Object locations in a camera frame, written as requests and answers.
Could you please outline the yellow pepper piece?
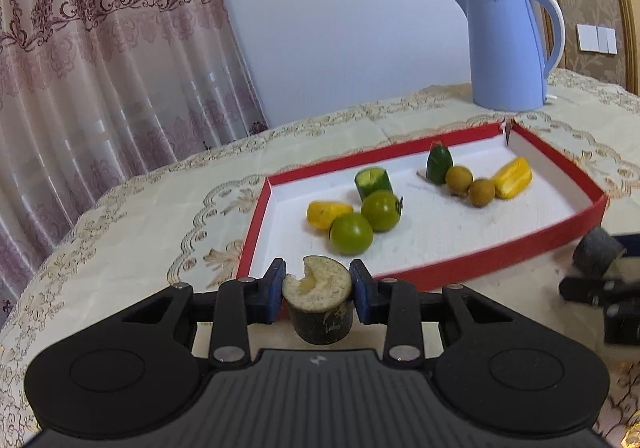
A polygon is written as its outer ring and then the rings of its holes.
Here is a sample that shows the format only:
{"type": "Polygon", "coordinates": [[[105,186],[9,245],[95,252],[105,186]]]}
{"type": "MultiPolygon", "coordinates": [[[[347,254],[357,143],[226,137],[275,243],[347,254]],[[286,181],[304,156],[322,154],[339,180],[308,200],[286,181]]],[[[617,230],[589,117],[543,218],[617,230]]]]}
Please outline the yellow pepper piece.
{"type": "Polygon", "coordinates": [[[329,231],[334,220],[354,212],[354,208],[340,201],[311,201],[307,206],[306,221],[314,229],[329,231]]]}
{"type": "Polygon", "coordinates": [[[524,191],[533,180],[533,171],[528,161],[518,156],[491,177],[494,182],[496,197],[509,200],[524,191]]]}

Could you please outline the cream embroidered tablecloth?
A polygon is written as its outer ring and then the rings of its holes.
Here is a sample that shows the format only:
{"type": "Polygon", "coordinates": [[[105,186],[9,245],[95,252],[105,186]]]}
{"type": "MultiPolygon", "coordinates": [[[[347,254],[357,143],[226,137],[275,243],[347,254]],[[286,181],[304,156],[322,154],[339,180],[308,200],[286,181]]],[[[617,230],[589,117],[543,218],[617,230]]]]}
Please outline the cream embroidered tablecloth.
{"type": "MultiPolygon", "coordinates": [[[[605,227],[639,227],[639,99],[574,72],[552,75],[552,99],[518,120],[565,153],[608,194],[605,227]]],[[[494,122],[469,85],[400,98],[266,130],[111,189],[32,278],[1,330],[1,442],[36,434],[23,390],[40,350],[177,278],[213,289],[238,270],[265,175],[342,154],[494,122]]]]}

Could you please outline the green cucumber end piece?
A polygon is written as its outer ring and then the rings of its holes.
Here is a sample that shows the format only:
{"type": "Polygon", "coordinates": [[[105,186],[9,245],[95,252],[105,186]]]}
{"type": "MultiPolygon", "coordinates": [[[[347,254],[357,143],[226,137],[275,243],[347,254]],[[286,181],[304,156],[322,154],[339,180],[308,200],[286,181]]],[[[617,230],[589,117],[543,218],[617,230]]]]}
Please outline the green cucumber end piece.
{"type": "Polygon", "coordinates": [[[441,142],[431,146],[426,161],[426,178],[434,185],[442,186],[446,182],[446,174],[454,165],[449,149],[441,142]]]}

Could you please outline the green cucumber cylinder piece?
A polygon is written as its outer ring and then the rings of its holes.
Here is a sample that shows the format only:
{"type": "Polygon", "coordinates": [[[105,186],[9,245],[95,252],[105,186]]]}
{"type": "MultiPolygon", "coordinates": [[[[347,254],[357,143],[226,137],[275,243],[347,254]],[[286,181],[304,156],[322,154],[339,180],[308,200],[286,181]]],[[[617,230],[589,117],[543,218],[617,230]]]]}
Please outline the green cucumber cylinder piece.
{"type": "Polygon", "coordinates": [[[377,191],[393,190],[386,169],[380,166],[370,166],[358,172],[355,176],[355,185],[361,202],[377,191]]]}

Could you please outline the white wall switch panel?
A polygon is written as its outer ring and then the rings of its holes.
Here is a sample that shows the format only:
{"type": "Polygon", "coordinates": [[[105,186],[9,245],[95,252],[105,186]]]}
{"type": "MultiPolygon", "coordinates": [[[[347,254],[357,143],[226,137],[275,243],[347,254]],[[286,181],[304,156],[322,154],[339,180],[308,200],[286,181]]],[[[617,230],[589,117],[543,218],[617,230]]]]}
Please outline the white wall switch panel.
{"type": "Polygon", "coordinates": [[[617,38],[614,28],[608,26],[576,26],[578,49],[581,52],[596,52],[597,54],[616,55],[617,38]]]}

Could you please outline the blue electric kettle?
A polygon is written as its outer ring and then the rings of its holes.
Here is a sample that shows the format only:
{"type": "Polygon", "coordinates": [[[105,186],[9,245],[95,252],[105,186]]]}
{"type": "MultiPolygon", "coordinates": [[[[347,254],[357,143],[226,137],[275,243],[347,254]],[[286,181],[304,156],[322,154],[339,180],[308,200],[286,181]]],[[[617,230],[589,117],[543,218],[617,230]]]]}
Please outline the blue electric kettle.
{"type": "Polygon", "coordinates": [[[504,112],[541,108],[548,77],[564,52],[566,31],[557,0],[456,0],[469,31],[472,97],[504,112]],[[552,22],[553,46],[544,52],[533,4],[552,22]]]}

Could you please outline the green round fruit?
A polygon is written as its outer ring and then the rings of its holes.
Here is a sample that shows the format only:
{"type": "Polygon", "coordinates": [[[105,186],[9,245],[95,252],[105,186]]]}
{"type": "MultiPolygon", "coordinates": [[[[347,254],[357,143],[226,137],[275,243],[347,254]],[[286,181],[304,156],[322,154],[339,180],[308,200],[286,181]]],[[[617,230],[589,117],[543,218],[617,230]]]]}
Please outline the green round fruit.
{"type": "Polygon", "coordinates": [[[402,199],[393,191],[378,190],[362,202],[360,213],[375,232],[391,231],[401,219],[402,199]]]}
{"type": "Polygon", "coordinates": [[[355,256],[369,249],[373,229],[360,213],[344,214],[332,223],[330,241],[340,254],[355,256]]]}

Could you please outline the brown longan with stem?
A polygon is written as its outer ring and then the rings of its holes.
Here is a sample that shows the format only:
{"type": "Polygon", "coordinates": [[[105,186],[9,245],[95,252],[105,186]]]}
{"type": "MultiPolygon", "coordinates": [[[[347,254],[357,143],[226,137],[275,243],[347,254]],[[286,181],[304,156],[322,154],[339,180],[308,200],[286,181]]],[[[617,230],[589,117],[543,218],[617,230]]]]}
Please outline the brown longan with stem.
{"type": "Polygon", "coordinates": [[[427,171],[418,171],[418,176],[435,186],[446,187],[450,194],[457,197],[465,197],[474,182],[472,172],[462,165],[450,166],[446,172],[440,172],[434,178],[428,176],[427,171]]]}

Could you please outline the patterned pink curtain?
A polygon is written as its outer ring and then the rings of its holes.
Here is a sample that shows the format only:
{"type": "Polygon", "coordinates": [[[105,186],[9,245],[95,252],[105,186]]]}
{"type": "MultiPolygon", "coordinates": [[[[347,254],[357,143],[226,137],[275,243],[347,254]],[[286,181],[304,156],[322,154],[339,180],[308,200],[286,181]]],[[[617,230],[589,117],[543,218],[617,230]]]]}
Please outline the patterned pink curtain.
{"type": "Polygon", "coordinates": [[[266,126],[224,0],[1,0],[1,312],[111,188],[266,126]]]}

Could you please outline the red shallow cardboard tray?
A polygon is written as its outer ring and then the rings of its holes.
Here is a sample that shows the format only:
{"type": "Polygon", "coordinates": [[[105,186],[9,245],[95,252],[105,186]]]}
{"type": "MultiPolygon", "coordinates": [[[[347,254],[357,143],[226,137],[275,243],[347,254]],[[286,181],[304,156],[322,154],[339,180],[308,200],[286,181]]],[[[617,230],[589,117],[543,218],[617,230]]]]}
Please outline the red shallow cardboard tray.
{"type": "Polygon", "coordinates": [[[608,198],[576,164],[515,122],[495,122],[342,156],[266,178],[250,221],[238,274],[261,277],[276,257],[300,275],[306,255],[335,256],[306,222],[314,200],[357,205],[356,174],[380,166],[404,202],[399,224],[361,254],[375,277],[395,276],[421,290],[470,280],[564,246],[601,223],[608,198]],[[476,176],[521,156],[533,180],[511,200],[473,208],[422,179],[441,142],[476,176]]]}

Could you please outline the yellow brown longan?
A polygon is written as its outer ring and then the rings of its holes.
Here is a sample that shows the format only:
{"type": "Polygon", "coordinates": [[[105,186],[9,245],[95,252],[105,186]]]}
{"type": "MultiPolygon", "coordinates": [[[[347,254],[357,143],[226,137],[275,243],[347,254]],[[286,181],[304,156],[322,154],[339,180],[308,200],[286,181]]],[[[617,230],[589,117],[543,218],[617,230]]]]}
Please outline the yellow brown longan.
{"type": "Polygon", "coordinates": [[[476,208],[484,208],[496,197],[495,183],[489,178],[479,178],[469,188],[469,199],[476,208]]]}

